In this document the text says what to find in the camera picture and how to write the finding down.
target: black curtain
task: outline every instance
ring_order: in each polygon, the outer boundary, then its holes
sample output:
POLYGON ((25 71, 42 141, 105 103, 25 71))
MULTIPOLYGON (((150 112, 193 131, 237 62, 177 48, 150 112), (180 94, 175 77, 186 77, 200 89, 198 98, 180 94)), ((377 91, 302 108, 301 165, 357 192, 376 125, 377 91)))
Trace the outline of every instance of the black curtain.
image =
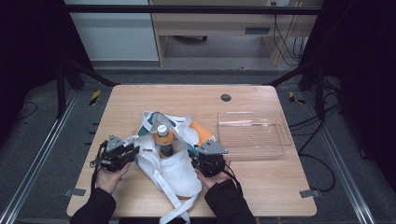
MULTIPOLYGON (((67 12, 42 10, 63 0, 15 0, 0 9, 0 143, 23 106, 26 93, 56 79, 62 60, 73 60, 92 69, 76 27, 67 12)), ((78 71, 66 77, 81 87, 78 71)))
MULTIPOLYGON (((324 6, 345 8, 348 2, 327 0, 324 6)), ((362 151, 396 190, 395 12, 392 0, 355 1, 320 53, 320 65, 326 76, 341 80, 339 99, 362 151)), ((336 19, 318 17, 303 63, 314 57, 336 19)))

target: orange bottle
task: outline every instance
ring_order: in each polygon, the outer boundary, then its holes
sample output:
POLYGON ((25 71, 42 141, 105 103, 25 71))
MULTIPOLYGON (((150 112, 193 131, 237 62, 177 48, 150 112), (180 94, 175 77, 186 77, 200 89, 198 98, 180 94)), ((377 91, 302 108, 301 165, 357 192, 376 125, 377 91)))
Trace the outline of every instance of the orange bottle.
POLYGON ((160 146, 160 153, 162 157, 170 157, 175 153, 172 145, 174 134, 169 131, 166 125, 162 124, 158 126, 154 139, 155 143, 160 146))

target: person's arm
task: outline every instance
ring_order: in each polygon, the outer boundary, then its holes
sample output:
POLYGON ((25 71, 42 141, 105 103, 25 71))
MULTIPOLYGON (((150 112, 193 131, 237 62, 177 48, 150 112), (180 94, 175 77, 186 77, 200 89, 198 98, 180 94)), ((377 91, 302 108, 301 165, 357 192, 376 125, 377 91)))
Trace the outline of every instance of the person's arm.
POLYGON ((116 201, 111 196, 122 176, 128 172, 131 163, 126 164, 117 172, 101 169, 96 177, 97 188, 90 195, 90 199, 70 219, 70 224, 107 224, 116 210, 116 201))
MULTIPOLYGON (((231 160, 225 156, 224 160, 228 171, 231 160)), ((205 199, 216 215, 218 224, 256 224, 256 218, 250 212, 245 198, 228 175, 220 173, 204 177, 199 171, 197 175, 208 189, 205 199)))
POLYGON ((116 210, 116 201, 111 194, 96 188, 84 206, 70 219, 70 224, 107 224, 116 210))

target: black sleeve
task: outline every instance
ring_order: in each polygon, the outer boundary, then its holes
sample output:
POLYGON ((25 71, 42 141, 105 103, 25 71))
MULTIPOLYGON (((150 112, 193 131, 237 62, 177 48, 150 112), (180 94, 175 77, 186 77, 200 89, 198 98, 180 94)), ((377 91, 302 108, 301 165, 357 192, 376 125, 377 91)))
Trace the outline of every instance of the black sleeve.
POLYGON ((70 224, 107 224, 116 210, 116 201, 111 194, 95 189, 90 199, 70 219, 70 224))
POLYGON ((215 184, 205 196, 218 224, 256 224, 247 201, 231 179, 215 184))

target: hand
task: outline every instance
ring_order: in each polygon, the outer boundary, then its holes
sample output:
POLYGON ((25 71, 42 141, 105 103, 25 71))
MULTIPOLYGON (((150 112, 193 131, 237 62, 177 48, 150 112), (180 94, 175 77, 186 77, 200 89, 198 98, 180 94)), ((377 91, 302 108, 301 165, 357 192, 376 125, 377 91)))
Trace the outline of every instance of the hand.
MULTIPOLYGON (((231 160, 228 157, 223 156, 223 159, 225 160, 226 166, 224 167, 225 171, 228 171, 228 166, 231 164, 231 160)), ((221 183, 225 180, 230 179, 230 177, 224 172, 220 172, 218 175, 212 176, 212 177, 205 177, 199 170, 195 170, 195 172, 198 175, 198 179, 200 179, 204 185, 207 187, 207 189, 212 188, 216 183, 221 183)))
POLYGON ((96 177, 97 187, 109 194, 113 194, 114 190, 117 188, 117 185, 122 180, 122 176, 128 172, 130 166, 131 163, 128 162, 121 170, 116 172, 110 172, 104 168, 100 169, 98 176, 96 177))

